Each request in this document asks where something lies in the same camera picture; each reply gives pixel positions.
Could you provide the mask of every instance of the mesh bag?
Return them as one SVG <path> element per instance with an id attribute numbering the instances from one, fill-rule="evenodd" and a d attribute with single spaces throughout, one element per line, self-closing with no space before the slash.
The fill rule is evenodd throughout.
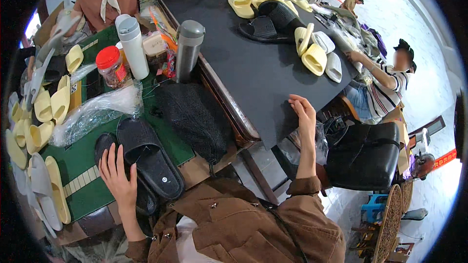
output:
<path id="1" fill-rule="evenodd" d="M 231 126 L 214 96 L 198 84 L 171 84 L 155 91 L 155 113 L 171 124 L 176 134 L 213 166 L 227 152 Z"/>

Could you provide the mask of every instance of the black table top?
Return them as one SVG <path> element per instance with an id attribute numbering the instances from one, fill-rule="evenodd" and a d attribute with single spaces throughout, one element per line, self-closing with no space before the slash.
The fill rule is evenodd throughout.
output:
<path id="1" fill-rule="evenodd" d="M 289 94 L 303 96 L 316 111 L 349 84 L 358 72 L 338 49 L 342 81 L 310 72 L 297 56 L 295 45 L 263 44 L 242 37 L 238 17 L 227 0 L 162 0 L 175 19 L 201 23 L 206 35 L 201 53 L 256 128 L 266 149 L 272 148 L 298 127 L 298 118 L 287 102 Z M 295 6 L 302 21 L 314 23 L 314 32 L 330 34 L 313 13 Z"/>

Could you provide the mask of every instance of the jeans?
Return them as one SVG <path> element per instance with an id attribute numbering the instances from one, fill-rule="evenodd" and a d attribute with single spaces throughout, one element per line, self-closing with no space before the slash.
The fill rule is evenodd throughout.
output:
<path id="1" fill-rule="evenodd" d="M 361 121 L 372 119 L 369 103 L 367 102 L 367 87 L 365 84 L 351 80 L 350 84 L 344 88 L 343 93 L 353 105 Z"/>

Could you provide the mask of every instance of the thermos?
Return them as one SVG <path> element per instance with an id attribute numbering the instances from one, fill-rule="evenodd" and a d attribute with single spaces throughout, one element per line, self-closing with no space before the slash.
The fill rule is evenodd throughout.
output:
<path id="1" fill-rule="evenodd" d="M 175 82 L 184 83 L 190 80 L 204 36 L 205 28 L 194 20 L 184 21 L 177 29 Z"/>
<path id="2" fill-rule="evenodd" d="M 149 74 L 149 67 L 143 50 L 143 40 L 137 19 L 128 14 L 122 14 L 116 18 L 115 23 L 118 37 L 133 76 L 136 79 L 144 79 Z"/>

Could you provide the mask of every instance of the red lid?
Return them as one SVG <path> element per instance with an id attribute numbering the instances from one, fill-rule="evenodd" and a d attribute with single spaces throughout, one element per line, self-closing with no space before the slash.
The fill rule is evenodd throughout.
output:
<path id="1" fill-rule="evenodd" d="M 109 46 L 99 51 L 96 56 L 96 65 L 99 69 L 107 69 L 114 65 L 120 57 L 116 46 Z"/>

